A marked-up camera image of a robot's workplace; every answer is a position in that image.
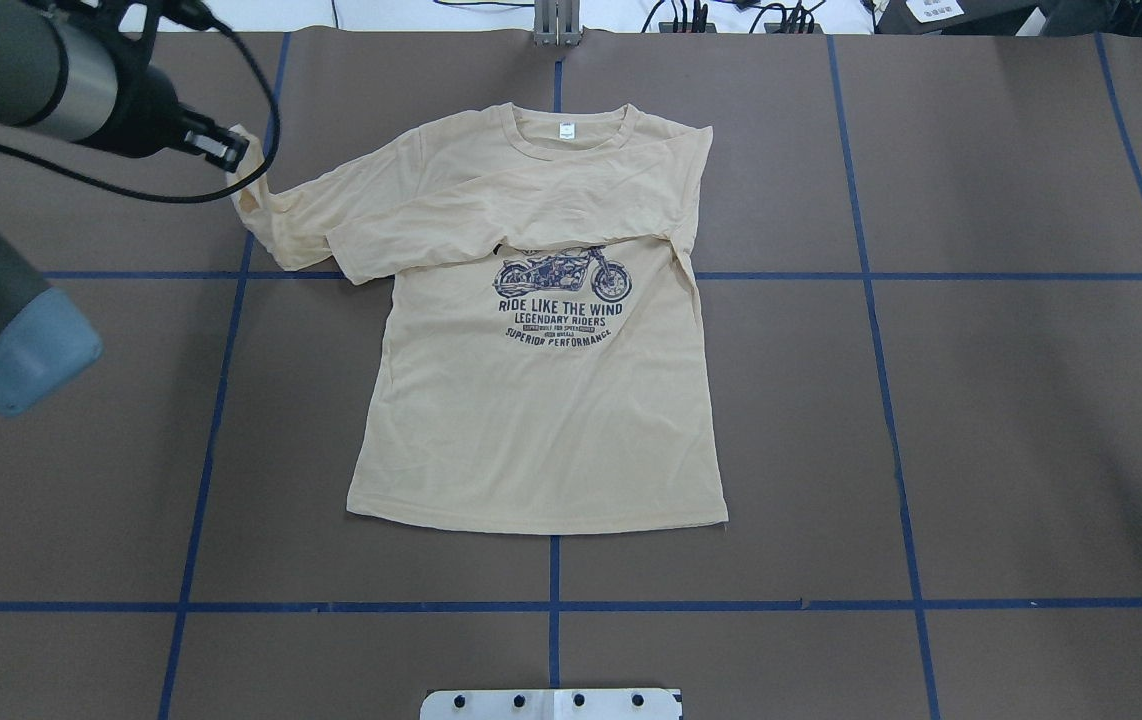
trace motorcycle graphic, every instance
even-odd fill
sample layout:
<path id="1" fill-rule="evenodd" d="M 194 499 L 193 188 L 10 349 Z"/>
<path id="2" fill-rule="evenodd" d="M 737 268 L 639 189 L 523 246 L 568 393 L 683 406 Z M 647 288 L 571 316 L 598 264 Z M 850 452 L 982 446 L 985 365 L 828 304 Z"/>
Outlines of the motorcycle graphic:
<path id="1" fill-rule="evenodd" d="M 597 264 L 589 281 L 594 295 L 605 302 L 620 302 L 629 295 L 634 282 L 629 278 L 629 270 L 614 259 L 608 259 L 602 247 L 572 247 L 542 258 L 507 259 L 494 275 L 494 291 L 501 297 L 517 297 L 541 290 L 574 293 L 584 287 L 590 265 Z"/>

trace t-shirt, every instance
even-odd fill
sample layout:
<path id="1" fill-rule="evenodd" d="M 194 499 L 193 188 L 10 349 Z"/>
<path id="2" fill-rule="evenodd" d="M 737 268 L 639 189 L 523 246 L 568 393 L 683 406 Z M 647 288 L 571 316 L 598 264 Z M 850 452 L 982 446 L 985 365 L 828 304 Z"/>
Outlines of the t-shirt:
<path id="1" fill-rule="evenodd" d="M 351 512 L 529 534 L 727 519 L 690 263 L 711 138 L 633 105 L 504 104 L 234 195 L 282 269 L 394 277 Z"/>

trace metal mount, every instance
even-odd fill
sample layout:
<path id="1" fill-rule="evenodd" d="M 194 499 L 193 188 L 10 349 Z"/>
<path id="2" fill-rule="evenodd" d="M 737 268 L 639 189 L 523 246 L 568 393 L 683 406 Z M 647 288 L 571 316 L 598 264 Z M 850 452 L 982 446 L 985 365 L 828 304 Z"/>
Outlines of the metal mount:
<path id="1" fill-rule="evenodd" d="M 661 688 L 435 691 L 420 720 L 682 720 L 682 693 Z"/>
<path id="2" fill-rule="evenodd" d="M 536 45 L 580 45 L 580 0 L 534 0 Z"/>

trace metal stand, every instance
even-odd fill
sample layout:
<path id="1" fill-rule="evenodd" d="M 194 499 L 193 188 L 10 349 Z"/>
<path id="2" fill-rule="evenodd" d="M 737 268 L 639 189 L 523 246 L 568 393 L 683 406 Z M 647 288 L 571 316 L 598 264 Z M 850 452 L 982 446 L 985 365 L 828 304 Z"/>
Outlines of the metal stand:
<path id="1" fill-rule="evenodd" d="M 534 0 L 536 45 L 580 45 L 580 0 Z"/>

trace graphic print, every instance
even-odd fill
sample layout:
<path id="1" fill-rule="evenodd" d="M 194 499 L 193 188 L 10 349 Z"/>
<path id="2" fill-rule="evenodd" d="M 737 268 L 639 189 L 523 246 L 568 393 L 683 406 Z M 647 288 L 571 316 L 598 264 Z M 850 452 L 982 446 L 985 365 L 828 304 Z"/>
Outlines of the graphic print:
<path id="1" fill-rule="evenodd" d="M 586 347 L 611 337 L 608 320 L 624 313 L 621 301 L 634 288 L 629 270 L 608 259 L 600 245 L 522 253 L 526 257 L 505 261 L 492 282 L 501 296 L 497 310 L 510 317 L 506 337 L 534 347 Z M 544 297 L 546 291 L 580 291 L 586 279 L 602 302 Z M 531 293 L 538 295 L 525 297 Z"/>
<path id="2" fill-rule="evenodd" d="M 526 293 L 542 290 L 577 291 L 584 287 L 589 265 L 593 270 L 589 287 L 594 295 L 606 302 L 620 302 L 629 295 L 634 283 L 629 270 L 620 263 L 608 259 L 602 246 L 572 247 L 570 250 L 544 256 L 544 258 L 507 259 L 494 275 L 494 291 L 501 297 L 518 297 Z"/>

